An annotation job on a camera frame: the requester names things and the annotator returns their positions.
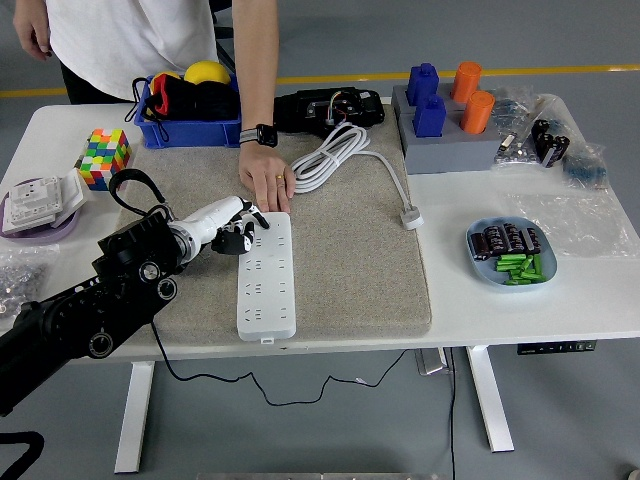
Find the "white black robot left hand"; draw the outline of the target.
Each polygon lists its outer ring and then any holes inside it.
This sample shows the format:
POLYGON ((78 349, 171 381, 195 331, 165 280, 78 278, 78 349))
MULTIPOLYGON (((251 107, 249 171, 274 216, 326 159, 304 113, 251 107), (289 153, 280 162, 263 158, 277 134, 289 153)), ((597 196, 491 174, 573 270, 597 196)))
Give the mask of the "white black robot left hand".
POLYGON ((184 220, 174 220, 169 228, 182 251, 182 264, 192 261, 209 244, 224 255, 242 255, 251 250, 255 238, 254 223, 243 222, 249 213, 264 229, 270 225, 260 210, 250 201, 229 196, 200 208, 184 220))

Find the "person's right hand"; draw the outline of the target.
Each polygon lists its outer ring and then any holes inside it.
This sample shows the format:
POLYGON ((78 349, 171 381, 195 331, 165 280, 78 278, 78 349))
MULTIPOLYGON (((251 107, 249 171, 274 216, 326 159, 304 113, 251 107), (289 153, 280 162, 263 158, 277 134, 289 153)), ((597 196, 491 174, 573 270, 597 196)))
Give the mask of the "person's right hand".
POLYGON ((40 61, 46 61, 52 56, 49 21, 44 3, 17 3, 13 25, 20 45, 27 54, 40 61))

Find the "person's left hand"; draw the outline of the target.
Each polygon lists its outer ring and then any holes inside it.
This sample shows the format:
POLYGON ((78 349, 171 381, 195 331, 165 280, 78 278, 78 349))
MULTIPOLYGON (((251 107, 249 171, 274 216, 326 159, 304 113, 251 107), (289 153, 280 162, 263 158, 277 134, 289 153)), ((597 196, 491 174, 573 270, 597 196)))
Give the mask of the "person's left hand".
POLYGON ((239 175, 262 212, 290 213, 296 177, 276 149, 257 142, 240 146, 239 175))

